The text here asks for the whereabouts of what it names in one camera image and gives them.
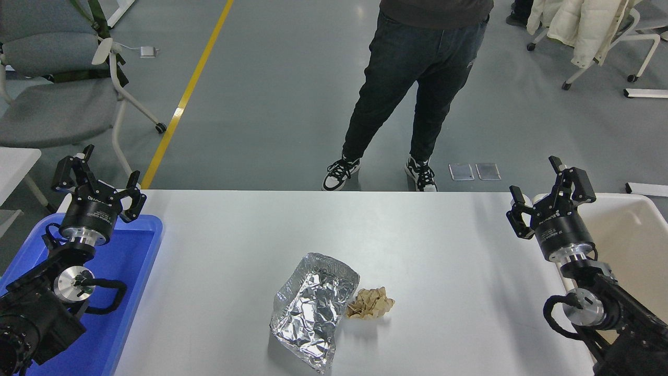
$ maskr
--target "black and white sneaker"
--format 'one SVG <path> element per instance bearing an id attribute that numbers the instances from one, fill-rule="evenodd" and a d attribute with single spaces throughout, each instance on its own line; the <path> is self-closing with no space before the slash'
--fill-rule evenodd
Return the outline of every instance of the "black and white sneaker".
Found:
<path id="1" fill-rule="evenodd" d="M 359 170 L 359 158 L 352 162 L 344 158 L 332 163 L 327 167 L 327 176 L 323 181 L 323 191 L 339 191 L 345 185 L 345 181 Z"/>
<path id="2" fill-rule="evenodd" d="M 416 161 L 413 157 L 410 157 L 404 169 L 406 174 L 415 181 L 417 192 L 438 192 L 434 181 L 434 172 L 429 167 L 429 161 Z"/>

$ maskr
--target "foil tray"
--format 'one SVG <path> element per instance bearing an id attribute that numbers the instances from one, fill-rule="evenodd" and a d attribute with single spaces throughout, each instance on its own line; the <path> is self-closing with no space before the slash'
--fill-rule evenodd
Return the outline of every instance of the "foil tray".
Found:
<path id="1" fill-rule="evenodd" d="M 307 254 L 274 297 L 272 334 L 313 369 L 326 372 L 336 350 L 337 324 L 358 283 L 359 274 L 343 262 Z"/>

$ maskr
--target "blue plastic tray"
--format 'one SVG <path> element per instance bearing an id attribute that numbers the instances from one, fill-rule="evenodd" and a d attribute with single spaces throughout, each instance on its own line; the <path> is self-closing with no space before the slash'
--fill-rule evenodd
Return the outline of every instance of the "blue plastic tray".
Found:
<path id="1" fill-rule="evenodd" d="M 46 259 L 47 249 L 41 239 L 51 222 L 61 223 L 64 214 L 42 219 L 23 243 L 7 272 L 0 280 L 0 294 L 5 287 Z M 29 376 L 110 376 L 113 375 L 132 319 L 137 311 L 148 275 L 160 246 L 162 222 L 153 215 L 140 215 L 131 223 L 118 221 L 112 240 L 96 247 L 95 258 L 86 263 L 96 278 L 121 280 L 128 285 L 123 302 L 112 313 L 98 316 L 85 314 L 81 323 L 84 333 L 72 346 L 43 365 L 34 363 Z M 106 307 L 114 299 L 115 290 L 96 288 L 90 305 Z"/>

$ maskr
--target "sneaker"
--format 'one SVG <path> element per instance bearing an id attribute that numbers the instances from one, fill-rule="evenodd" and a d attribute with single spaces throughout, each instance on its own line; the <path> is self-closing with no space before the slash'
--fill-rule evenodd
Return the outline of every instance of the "sneaker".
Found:
<path id="1" fill-rule="evenodd" d="M 434 172 L 429 167 L 429 161 L 416 161 L 413 157 L 410 157 L 404 169 L 406 174 L 415 181 L 417 192 L 438 192 L 434 181 Z"/>
<path id="2" fill-rule="evenodd" d="M 323 191 L 339 191 L 345 185 L 345 181 L 359 170 L 359 158 L 352 162 L 344 158 L 332 163 L 327 167 L 327 176 L 323 181 Z"/>
<path id="3" fill-rule="evenodd" d="M 528 19 L 519 18 L 515 12 L 512 12 L 508 17 L 506 17 L 506 23 L 512 26 L 519 26 L 526 29 L 526 22 Z"/>

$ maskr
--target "yellow floor line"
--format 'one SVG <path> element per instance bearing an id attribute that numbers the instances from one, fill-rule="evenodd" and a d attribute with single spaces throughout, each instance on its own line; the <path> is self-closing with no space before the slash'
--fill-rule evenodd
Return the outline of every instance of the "yellow floor line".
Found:
<path id="1" fill-rule="evenodd" d="M 220 18 L 218 18 L 218 23 L 216 24 L 216 27 L 213 29 L 213 32 L 209 37 L 208 43 L 204 48 L 204 52 L 202 52 L 202 56 L 200 56 L 200 61 L 197 63 L 195 72 L 193 72 L 192 77 L 190 77 L 190 81 L 188 82 L 186 91 L 183 93 L 181 101 L 179 101 L 178 107 L 174 111 L 174 116 L 172 116 L 172 120 L 169 122 L 169 125 L 167 126 L 167 131 L 165 132 L 165 134 L 162 135 L 162 140 L 158 145 L 158 149 L 156 150 L 156 153 L 153 155 L 151 163 L 148 165 L 148 170 L 146 170 L 146 174 L 142 179 L 141 183 L 142 189 L 148 189 L 151 186 L 151 182 L 153 182 L 153 178 L 155 177 L 156 171 L 160 166 L 160 162 L 162 162 L 162 157 L 165 155 L 165 151 L 169 146 L 169 142 L 172 140 L 172 136 L 176 132 L 176 127 L 178 126 L 178 122 L 181 120 L 181 116 L 183 115 L 183 112 L 186 110 L 186 106 L 188 106 L 190 95 L 192 94 L 192 91 L 195 89 L 197 81 L 199 81 L 200 79 L 200 75 L 202 74 L 202 70 L 206 65 L 206 61 L 208 60 L 209 55 L 211 54 L 211 49 L 213 49 L 213 45 L 216 44 L 216 39 L 218 39 L 218 34 L 220 33 L 222 24 L 225 23 L 227 14 L 230 13 L 230 8 L 232 7 L 232 3 L 234 3 L 234 0 L 227 1 L 225 8 L 222 10 L 222 13 L 220 14 Z"/>

